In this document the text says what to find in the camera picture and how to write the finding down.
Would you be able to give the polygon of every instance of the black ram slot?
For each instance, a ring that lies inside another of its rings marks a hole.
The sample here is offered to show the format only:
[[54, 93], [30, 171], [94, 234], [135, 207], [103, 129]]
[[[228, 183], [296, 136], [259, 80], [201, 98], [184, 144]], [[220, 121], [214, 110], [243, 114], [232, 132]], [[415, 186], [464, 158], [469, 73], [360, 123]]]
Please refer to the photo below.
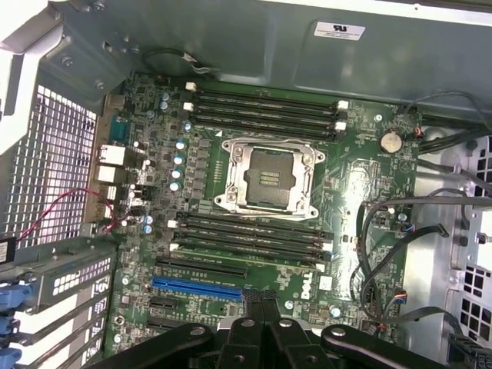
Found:
[[264, 231], [258, 229], [245, 229], [245, 228], [235, 228], [234, 226], [230, 226], [229, 224], [220, 224], [220, 228], [218, 228], [219, 224], [205, 224], [205, 223], [197, 223], [197, 221], [188, 221], [186, 224], [183, 224], [187, 229], [198, 229], [202, 231], [213, 231], [213, 232], [222, 232], [227, 234], [240, 234], [243, 236], [247, 236], [249, 238], [264, 238], [265, 240], [271, 241], [286, 241], [286, 242], [294, 242], [295, 244], [306, 244], [313, 245], [316, 244], [316, 241], [308, 238], [295, 238], [283, 236], [279, 233], [269, 234]]
[[299, 111], [284, 111], [284, 109], [279, 110], [278, 108], [268, 106], [244, 105], [230, 102], [224, 104], [219, 101], [197, 101], [195, 106], [198, 107], [198, 111], [230, 111], [239, 115], [255, 115], [259, 118], [275, 118], [294, 123], [305, 121], [308, 124], [319, 126], [320, 128], [326, 128], [329, 122], [333, 121], [335, 118], [332, 115], [310, 115]]
[[228, 251], [232, 254], [247, 254], [254, 256], [262, 256], [264, 258], [270, 259], [281, 259], [287, 261], [298, 261], [304, 264], [316, 264], [324, 261], [329, 261], [329, 258], [324, 258], [322, 255], [319, 257], [312, 257], [307, 255], [297, 254], [295, 252], [289, 251], [276, 251], [276, 250], [268, 250], [264, 248], [256, 248], [254, 245], [244, 246], [241, 244], [233, 244], [233, 243], [222, 243], [221, 241], [216, 242], [206, 242], [201, 240], [182, 240], [181, 243], [185, 247], [190, 248], [204, 248], [209, 250], [216, 251]]
[[155, 329], [156, 331], [180, 327], [183, 324], [187, 324], [187, 322], [175, 321], [173, 319], [167, 319], [166, 317], [149, 317], [147, 319], [147, 328]]
[[233, 121], [242, 125], [251, 125], [253, 127], [281, 129], [284, 131], [307, 131], [311, 134], [320, 133], [323, 135], [334, 135], [334, 123], [321, 122], [321, 124], [306, 121], [306, 120], [294, 120], [287, 117], [281, 117], [279, 115], [261, 115], [258, 112], [239, 111], [228, 108], [209, 108], [202, 105], [202, 109], [198, 109], [193, 113], [192, 117], [210, 117], [218, 118], [224, 121]]
[[198, 271], [201, 273], [213, 273], [228, 275], [230, 277], [239, 277], [245, 279], [248, 275], [247, 268], [240, 268], [231, 265], [212, 264], [203, 261], [194, 261], [176, 258], [158, 258], [156, 265], [170, 269], [185, 269], [188, 271]]
[[175, 298], [164, 298], [162, 296], [153, 296], [151, 298], [151, 308], [176, 310], [178, 300]]
[[177, 236], [176, 241], [178, 243], [188, 243], [189, 241], [195, 244], [200, 243], [202, 247], [213, 247], [215, 250], [228, 250], [230, 252], [244, 253], [244, 254], [257, 254], [269, 258], [280, 258], [286, 260], [296, 260], [305, 262], [320, 262], [329, 261], [329, 254], [321, 249], [307, 249], [307, 248], [282, 248], [281, 246], [271, 244], [259, 244], [257, 242], [243, 241], [243, 240], [218, 240], [216, 237], [207, 236], [204, 234], [182, 234], [181, 237]]
[[250, 244], [257, 244], [258, 246], [262, 246], [263, 248], [270, 248], [279, 251], [294, 251], [299, 254], [321, 252], [321, 249], [318, 246], [312, 246], [306, 244], [299, 245], [295, 242], [287, 242], [287, 241], [272, 242], [272, 241], [263, 240], [261, 238], [252, 238], [252, 237], [245, 237], [236, 234], [221, 233], [220, 231], [199, 231], [195, 229], [182, 228], [179, 231], [177, 231], [177, 233], [186, 234], [188, 237], [195, 237], [195, 238], [200, 237], [204, 239], [206, 238], [208, 240], [212, 239], [212, 240], [223, 241], [223, 242], [232, 242], [235, 244], [243, 244], [245, 246], [248, 246]]
[[206, 96], [212, 98], [231, 98], [234, 100], [249, 100], [249, 101], [262, 101], [265, 104], [270, 103], [272, 105], [290, 105], [299, 108], [310, 108], [328, 112], [336, 112], [336, 108], [334, 106], [311, 102], [311, 101], [299, 101], [299, 100], [291, 100], [288, 98], [273, 98], [270, 96], [254, 96], [247, 94], [238, 94], [235, 92], [222, 92], [222, 91], [210, 91], [210, 90], [200, 90], [197, 93], [197, 96]]
[[246, 219], [241, 219], [237, 217], [225, 217], [219, 215], [209, 215], [209, 214], [199, 214], [186, 211], [179, 211], [177, 213], [177, 218], [180, 220], [187, 219], [203, 219], [205, 221], [216, 221], [217, 223], [226, 223], [237, 226], [247, 226], [247, 227], [257, 227], [264, 230], [273, 231], [287, 231], [295, 234], [305, 234], [306, 236], [316, 237], [316, 238], [326, 238], [328, 236], [327, 232], [321, 229], [311, 229], [311, 228], [296, 228], [295, 226], [284, 226], [280, 224], [274, 224], [272, 222], [264, 223], [262, 221], [249, 221]]
[[246, 121], [231, 120], [224, 121], [223, 119], [216, 117], [194, 117], [192, 121], [201, 127], [217, 127], [217, 128], [228, 128], [236, 131], [253, 131], [257, 133], [263, 133], [266, 135], [281, 135], [289, 138], [303, 138], [311, 141], [336, 141], [337, 136], [331, 132], [323, 133], [307, 133], [305, 131], [289, 131], [281, 128], [267, 128], [252, 124]]

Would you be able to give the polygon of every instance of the ul label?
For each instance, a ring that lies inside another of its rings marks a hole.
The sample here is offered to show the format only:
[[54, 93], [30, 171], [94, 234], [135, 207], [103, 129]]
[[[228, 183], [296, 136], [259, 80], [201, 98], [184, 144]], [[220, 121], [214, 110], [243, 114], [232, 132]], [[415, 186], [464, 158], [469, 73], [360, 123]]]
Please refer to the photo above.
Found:
[[359, 25], [341, 25], [338, 23], [318, 22], [314, 35], [318, 37], [341, 38], [344, 40], [359, 41], [365, 27]]

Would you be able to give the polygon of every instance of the cable clip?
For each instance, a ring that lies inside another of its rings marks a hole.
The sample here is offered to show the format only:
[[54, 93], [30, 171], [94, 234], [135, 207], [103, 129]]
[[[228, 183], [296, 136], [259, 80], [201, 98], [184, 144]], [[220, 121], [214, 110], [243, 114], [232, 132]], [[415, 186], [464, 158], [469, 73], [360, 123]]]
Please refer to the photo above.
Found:
[[446, 228], [441, 223], [437, 223], [437, 228], [439, 229], [439, 235], [442, 238], [448, 238], [449, 237], [449, 232], [446, 231]]

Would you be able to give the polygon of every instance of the metal mesh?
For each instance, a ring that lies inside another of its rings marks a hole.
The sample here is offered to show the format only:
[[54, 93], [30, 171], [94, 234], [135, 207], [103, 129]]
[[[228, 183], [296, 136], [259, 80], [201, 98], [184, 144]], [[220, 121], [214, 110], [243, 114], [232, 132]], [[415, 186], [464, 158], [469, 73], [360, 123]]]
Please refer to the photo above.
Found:
[[[88, 183], [96, 114], [38, 87], [28, 133], [18, 143], [5, 232], [19, 236], [64, 192]], [[18, 248], [76, 237], [85, 194], [61, 200]]]

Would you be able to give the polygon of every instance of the sticker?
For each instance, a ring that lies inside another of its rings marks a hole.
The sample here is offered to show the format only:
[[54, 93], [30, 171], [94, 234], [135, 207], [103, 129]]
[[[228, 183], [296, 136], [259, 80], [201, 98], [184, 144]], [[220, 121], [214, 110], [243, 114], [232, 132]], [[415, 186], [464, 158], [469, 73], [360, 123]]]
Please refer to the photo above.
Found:
[[4, 263], [7, 261], [7, 250], [8, 242], [2, 242], [0, 244], [0, 263]]
[[318, 22], [316, 24], [316, 29], [314, 30], [314, 35], [319, 37], [359, 41], [365, 30], [365, 27], [360, 27], [358, 25]]

